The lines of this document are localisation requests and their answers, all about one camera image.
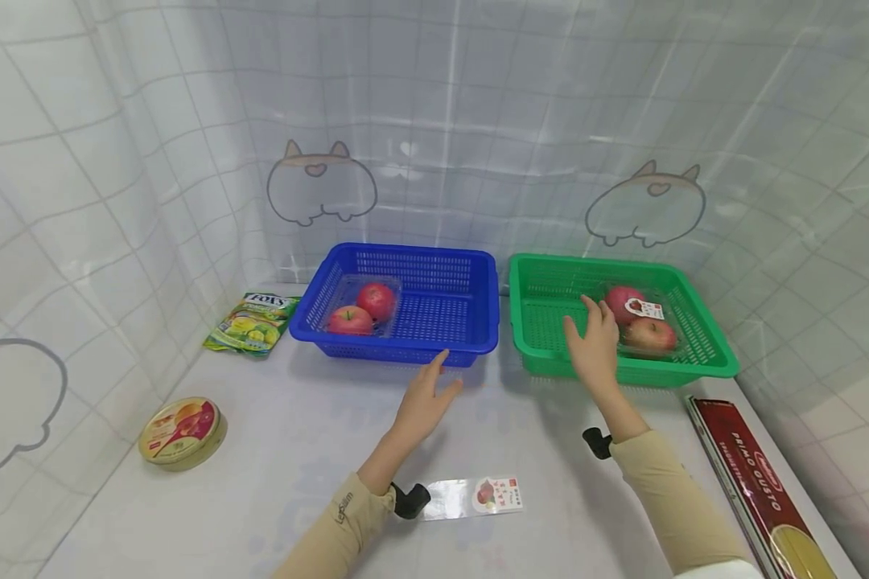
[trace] red pasta box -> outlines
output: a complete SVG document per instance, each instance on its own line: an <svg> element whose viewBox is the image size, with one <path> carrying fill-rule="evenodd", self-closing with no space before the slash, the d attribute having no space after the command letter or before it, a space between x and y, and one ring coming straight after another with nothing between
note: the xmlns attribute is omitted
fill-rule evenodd
<svg viewBox="0 0 869 579"><path fill-rule="evenodd" d="M694 396L686 403L766 577L836 579L737 407Z"/></svg>

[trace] cartoon cat drawing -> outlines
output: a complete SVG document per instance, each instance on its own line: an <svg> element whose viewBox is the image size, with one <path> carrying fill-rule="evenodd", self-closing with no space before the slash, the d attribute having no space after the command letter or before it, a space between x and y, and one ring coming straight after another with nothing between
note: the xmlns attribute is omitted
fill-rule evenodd
<svg viewBox="0 0 869 579"><path fill-rule="evenodd" d="M705 212L698 165L682 175L658 173L649 160L630 179L605 191L586 211L586 230L607 246L640 239L644 248L668 244L695 229Z"/></svg>
<svg viewBox="0 0 869 579"><path fill-rule="evenodd" d="M289 140L266 178L266 197L280 219L308 227L322 215L347 222L370 213L377 189L371 171L351 158L342 141L328 154L303 154Z"/></svg>
<svg viewBox="0 0 869 579"><path fill-rule="evenodd" d="M0 339L0 470L48 441L67 389L68 369L42 343Z"/></svg>

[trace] round tin can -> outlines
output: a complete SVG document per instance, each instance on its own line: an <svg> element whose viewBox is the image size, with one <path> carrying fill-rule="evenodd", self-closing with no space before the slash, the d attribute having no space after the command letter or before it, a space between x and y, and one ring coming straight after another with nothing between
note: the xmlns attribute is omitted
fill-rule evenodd
<svg viewBox="0 0 869 579"><path fill-rule="evenodd" d="M208 398L183 398L160 409L139 437L139 452L164 470L188 470L211 457L229 425Z"/></svg>

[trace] hand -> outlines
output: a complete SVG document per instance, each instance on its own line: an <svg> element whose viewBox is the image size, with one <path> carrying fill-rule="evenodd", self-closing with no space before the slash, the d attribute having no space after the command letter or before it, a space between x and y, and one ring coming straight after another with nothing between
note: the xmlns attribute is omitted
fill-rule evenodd
<svg viewBox="0 0 869 579"><path fill-rule="evenodd" d="M618 324L605 302L597 306L594 301L581 295L589 311L586 335L581 337L570 316L563 317L563 334L570 350L570 361L576 376L591 391L616 386L614 373L618 368Z"/></svg>
<svg viewBox="0 0 869 579"><path fill-rule="evenodd" d="M441 391L440 395L435 392L437 379L444 372L441 364L448 353L448 350L444 350L430 364L418 370L418 375L402 397L402 404L399 404L396 421L393 421L390 432L398 440L411 444L412 449L422 444L422 440L435 430L451 402L463 390L463 380L457 379Z"/></svg>

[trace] blue plastic basket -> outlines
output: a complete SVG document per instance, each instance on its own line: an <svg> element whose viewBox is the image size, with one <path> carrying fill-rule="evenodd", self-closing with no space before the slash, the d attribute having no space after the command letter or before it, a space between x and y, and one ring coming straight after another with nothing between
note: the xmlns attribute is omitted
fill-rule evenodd
<svg viewBox="0 0 869 579"><path fill-rule="evenodd" d="M391 337L330 334L325 313L345 274L402 280ZM469 367L498 343L496 260L483 251L409 245L338 244L312 278L290 321L290 334L335 358L428 364L451 349L446 366Z"/></svg>

